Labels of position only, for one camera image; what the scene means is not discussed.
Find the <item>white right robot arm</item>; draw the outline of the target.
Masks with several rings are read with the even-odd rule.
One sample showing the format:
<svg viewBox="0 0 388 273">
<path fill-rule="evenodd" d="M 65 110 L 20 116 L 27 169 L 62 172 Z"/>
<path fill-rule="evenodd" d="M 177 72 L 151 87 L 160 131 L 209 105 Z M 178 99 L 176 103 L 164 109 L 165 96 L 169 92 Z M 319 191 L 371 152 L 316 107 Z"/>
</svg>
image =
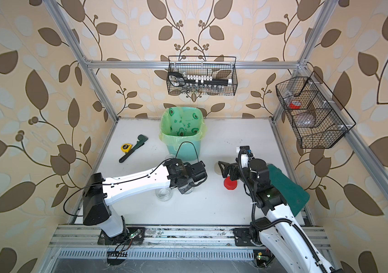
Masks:
<svg viewBox="0 0 388 273">
<path fill-rule="evenodd" d="M 341 273 L 306 235 L 296 216 L 309 200 L 301 186 L 262 159 L 218 162 L 223 178 L 240 180 L 253 194 L 253 207 L 263 218 L 253 218 L 249 238 L 265 246 L 288 273 Z"/>
</svg>

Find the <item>red jar lid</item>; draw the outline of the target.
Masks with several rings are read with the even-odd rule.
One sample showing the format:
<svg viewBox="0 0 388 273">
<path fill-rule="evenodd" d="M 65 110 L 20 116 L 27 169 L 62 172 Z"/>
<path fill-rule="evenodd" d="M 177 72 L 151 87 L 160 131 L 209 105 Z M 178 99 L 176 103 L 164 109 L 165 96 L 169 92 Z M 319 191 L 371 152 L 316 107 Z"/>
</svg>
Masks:
<svg viewBox="0 0 388 273">
<path fill-rule="evenodd" d="M 232 180 L 230 177 L 227 177 L 224 180 L 224 187 L 227 190 L 230 190 L 230 191 L 235 190 L 237 188 L 237 185 L 238 185 L 238 181 Z"/>
</svg>

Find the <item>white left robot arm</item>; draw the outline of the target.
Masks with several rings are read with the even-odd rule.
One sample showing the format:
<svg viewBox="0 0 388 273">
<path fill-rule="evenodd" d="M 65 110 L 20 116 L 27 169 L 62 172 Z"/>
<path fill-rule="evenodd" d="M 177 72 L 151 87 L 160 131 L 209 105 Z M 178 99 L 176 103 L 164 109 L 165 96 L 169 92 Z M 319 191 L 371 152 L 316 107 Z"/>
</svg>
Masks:
<svg viewBox="0 0 388 273">
<path fill-rule="evenodd" d="M 185 144 L 191 144 L 197 162 L 190 164 L 178 156 Z M 74 194 L 82 192 L 83 225 L 97 226 L 110 238 L 128 236 L 125 219 L 112 209 L 113 204 L 127 197 L 159 189 L 178 189 L 186 194 L 207 180 L 205 164 L 199 159 L 199 145 L 184 141 L 175 157 L 163 160 L 155 168 L 119 177 L 103 177 L 100 172 L 90 176 L 87 184 Z"/>
</svg>

